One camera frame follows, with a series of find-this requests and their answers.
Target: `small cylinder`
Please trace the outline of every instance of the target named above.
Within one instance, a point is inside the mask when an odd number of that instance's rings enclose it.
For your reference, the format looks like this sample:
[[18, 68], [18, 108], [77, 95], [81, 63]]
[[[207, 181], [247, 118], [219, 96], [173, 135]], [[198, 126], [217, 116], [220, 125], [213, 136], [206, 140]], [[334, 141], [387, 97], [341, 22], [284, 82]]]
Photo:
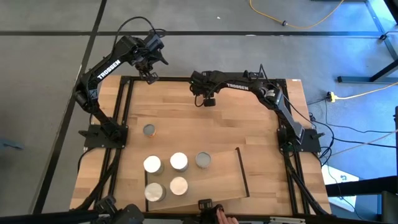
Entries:
[[158, 183], [151, 183], [145, 187], [145, 198], [150, 202], [159, 202], [166, 196], [166, 188]]
[[188, 157], [182, 152], [177, 152], [172, 155], [170, 163], [178, 172], [184, 172], [188, 169]]
[[197, 166], [201, 169], [206, 169], [211, 162], [211, 156], [207, 152], [199, 152], [195, 158]]
[[164, 164], [157, 156], [149, 156], [144, 160], [144, 169], [150, 174], [160, 175], [164, 170]]
[[183, 177], [175, 177], [170, 182], [170, 190], [177, 196], [183, 196], [188, 192], [188, 182]]
[[153, 137], [156, 134], [156, 129], [153, 124], [147, 124], [144, 126], [144, 129], [142, 130], [145, 134], [145, 136], [148, 137]]

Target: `wooden board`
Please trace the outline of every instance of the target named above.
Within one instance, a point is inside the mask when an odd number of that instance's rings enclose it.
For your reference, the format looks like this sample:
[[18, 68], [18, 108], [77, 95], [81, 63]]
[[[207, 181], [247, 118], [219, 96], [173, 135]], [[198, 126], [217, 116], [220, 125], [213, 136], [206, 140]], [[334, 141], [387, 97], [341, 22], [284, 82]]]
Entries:
[[[120, 77], [108, 77], [99, 94], [99, 103], [112, 115]], [[287, 80], [290, 102], [308, 118], [308, 109], [300, 80]], [[217, 105], [197, 108], [189, 84], [135, 82], [129, 110], [129, 138], [122, 152], [116, 181], [116, 206], [134, 203], [145, 210], [144, 168], [147, 151], [210, 153], [239, 147], [246, 171], [249, 198], [222, 201], [230, 214], [291, 215], [285, 166], [278, 152], [277, 116], [262, 106], [250, 92], [223, 89], [216, 95]], [[295, 111], [296, 121], [306, 128], [310, 124]], [[153, 139], [142, 134], [144, 125], [152, 123], [157, 134]], [[306, 186], [328, 212], [330, 206], [318, 160], [311, 153], [300, 153]], [[79, 206], [98, 181], [103, 150], [87, 154], [81, 163], [71, 208]], [[302, 212], [300, 192], [296, 188], [298, 210]], [[197, 212], [197, 206], [162, 210], [163, 212]]]
[[[175, 208], [186, 205], [198, 206], [202, 199], [212, 199], [214, 202], [246, 197], [242, 170], [238, 153], [234, 149], [210, 154], [211, 165], [201, 169], [195, 164], [198, 152], [187, 152], [188, 169], [177, 172], [170, 165], [172, 154], [163, 153], [159, 156], [165, 167], [162, 175], [148, 174], [148, 184], [156, 182], [166, 188], [166, 197], [160, 202], [149, 202], [149, 211]], [[170, 191], [170, 181], [174, 177], [183, 177], [188, 182], [188, 192], [183, 196], [176, 196]]]

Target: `concrete floor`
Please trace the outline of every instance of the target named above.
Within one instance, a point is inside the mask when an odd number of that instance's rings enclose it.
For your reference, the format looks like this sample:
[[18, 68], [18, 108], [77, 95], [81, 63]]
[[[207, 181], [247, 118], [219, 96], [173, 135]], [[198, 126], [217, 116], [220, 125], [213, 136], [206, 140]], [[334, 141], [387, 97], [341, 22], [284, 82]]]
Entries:
[[[308, 0], [253, 0], [254, 7], [298, 25], [309, 25], [327, 14], [336, 2]], [[386, 30], [394, 21], [383, 0], [373, 0], [373, 7]], [[100, 1], [36, 0], [34, 2], [0, 0], [0, 30], [91, 30]], [[109, 1], [100, 30], [116, 30], [132, 16], [146, 16], [158, 28], [167, 30], [266, 30], [295, 31], [253, 12], [247, 1], [218, 0], [176, 2]], [[140, 21], [124, 30], [148, 30]], [[377, 31], [364, 3], [344, 3], [328, 20], [312, 31]], [[348, 96], [379, 88], [380, 85], [338, 84], [340, 75], [370, 76], [392, 62], [384, 43], [377, 38], [349, 37], [238, 37], [173, 36], [164, 37], [164, 57], [170, 65], [155, 65], [161, 76], [190, 76], [193, 70], [238, 72], [257, 70], [260, 63], [269, 77], [303, 80], [308, 102], [322, 98], [327, 91]], [[0, 216], [26, 214], [53, 144], [59, 122], [83, 58], [88, 37], [1, 37], [0, 52], [0, 136], [25, 145], [23, 151], [0, 151]], [[88, 63], [92, 67], [110, 52], [112, 37], [97, 37]], [[395, 47], [398, 39], [392, 37]], [[121, 75], [137, 75], [134, 68], [123, 65]], [[361, 130], [392, 131], [392, 114], [398, 88], [347, 101], [328, 104], [328, 121]], [[325, 120], [325, 105], [309, 107], [319, 121]], [[76, 179], [76, 164], [82, 153], [88, 116], [75, 107], [67, 138], [62, 149], [45, 212], [68, 209]], [[321, 142], [327, 145], [330, 133]], [[343, 139], [366, 141], [365, 135], [333, 128]], [[394, 144], [394, 138], [380, 144]], [[336, 142], [340, 151], [352, 144]], [[330, 165], [368, 179], [396, 174], [393, 149], [362, 147], [336, 157]], [[363, 217], [375, 212], [374, 198], [358, 199], [357, 209]]]

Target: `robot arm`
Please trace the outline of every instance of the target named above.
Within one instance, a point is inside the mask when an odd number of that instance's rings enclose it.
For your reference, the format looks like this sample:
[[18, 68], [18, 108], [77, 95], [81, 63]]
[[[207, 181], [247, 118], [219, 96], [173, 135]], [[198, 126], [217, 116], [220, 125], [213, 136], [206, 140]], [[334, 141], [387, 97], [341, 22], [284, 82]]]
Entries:
[[204, 97], [205, 106], [216, 104], [214, 93], [219, 93], [222, 88], [234, 88], [237, 90], [250, 91], [267, 109], [275, 111], [277, 116], [287, 128], [288, 138], [292, 144], [300, 145], [304, 135], [303, 126], [294, 121], [289, 110], [284, 104], [282, 90], [271, 83], [263, 80], [250, 78], [245, 71], [243, 75], [230, 75], [220, 71], [193, 72], [190, 80], [190, 90], [195, 96]]
[[107, 117], [100, 109], [98, 84], [124, 62], [135, 66], [140, 77], [148, 84], [154, 83], [159, 78], [156, 73], [150, 73], [152, 65], [158, 61], [168, 65], [160, 51], [163, 47], [160, 37], [155, 32], [151, 32], [144, 40], [124, 36], [115, 44], [108, 56], [82, 75], [74, 97], [83, 110], [100, 121], [102, 132], [111, 141], [118, 142], [122, 134], [117, 122]]

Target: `human hand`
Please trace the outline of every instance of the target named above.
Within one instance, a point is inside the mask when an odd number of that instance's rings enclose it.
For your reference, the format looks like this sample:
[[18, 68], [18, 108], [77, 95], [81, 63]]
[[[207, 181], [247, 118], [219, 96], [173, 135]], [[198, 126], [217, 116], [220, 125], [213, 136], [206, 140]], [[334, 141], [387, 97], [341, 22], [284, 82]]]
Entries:
[[222, 209], [217, 209], [217, 218], [219, 224], [239, 224], [236, 218], [226, 217], [224, 211]]

